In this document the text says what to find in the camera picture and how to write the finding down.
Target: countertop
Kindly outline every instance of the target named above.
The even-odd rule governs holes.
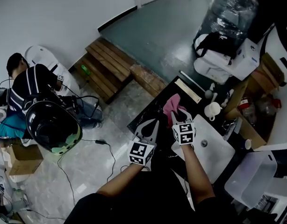
[[[175,81],[179,78],[179,76],[175,77],[173,81],[170,82],[167,87],[128,125],[128,128],[132,133],[134,133],[139,124],[150,119],[159,120],[159,130],[156,143],[161,151],[165,153],[165,156],[167,157],[167,163],[170,168],[181,177],[186,177],[187,175],[185,162],[171,150],[171,146],[175,142],[175,139],[173,137],[172,129],[167,128],[167,116],[163,114],[162,108],[171,96],[174,94],[179,94],[181,97],[179,104],[187,109],[187,111],[192,115],[193,119],[197,114],[199,114],[208,120],[204,114],[204,108],[210,103],[210,100],[205,99],[203,91],[192,82],[187,82],[181,79],[188,87],[190,87],[198,96],[202,98],[198,104],[195,103],[191,97],[189,97],[175,84]],[[224,96],[225,94],[220,94],[220,100],[224,100]],[[215,117],[215,121],[210,122],[212,127],[215,128],[215,130],[222,136],[225,133],[225,130],[222,128],[223,121],[223,113],[221,112]],[[154,128],[154,126],[151,124],[145,130],[143,130],[143,133],[147,132],[147,134],[150,134],[150,127],[152,129]],[[239,134],[233,133],[230,136],[228,142],[236,152],[223,173],[213,184],[213,188],[217,196],[222,196],[224,199],[231,201],[233,198],[226,193],[224,190],[224,185],[248,152],[246,150],[240,149],[240,143],[243,142],[243,138]]]

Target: white mug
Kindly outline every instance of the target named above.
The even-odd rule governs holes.
[[[210,121],[215,120],[215,115],[220,113],[220,105],[217,102],[212,102],[211,104],[205,107],[205,115],[210,119]]]

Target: faucet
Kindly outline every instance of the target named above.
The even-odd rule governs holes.
[[[223,139],[228,141],[230,138],[232,132],[239,133],[241,125],[242,125],[242,118],[237,117],[235,120],[233,120],[230,124],[225,124],[223,123],[223,128],[226,129],[225,127],[228,127],[226,133],[223,136]]]

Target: white sink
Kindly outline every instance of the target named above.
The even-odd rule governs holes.
[[[194,127],[196,128],[196,136],[193,143],[194,151],[210,182],[213,184],[231,161],[235,150],[199,114],[194,118]],[[203,140],[207,141],[204,142],[207,143],[205,147],[201,144]],[[178,142],[172,145],[172,150],[184,160],[183,151]]]

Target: sink drain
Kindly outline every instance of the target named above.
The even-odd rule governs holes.
[[[208,141],[207,140],[202,140],[201,141],[201,146],[202,147],[207,147],[207,145],[208,145]]]

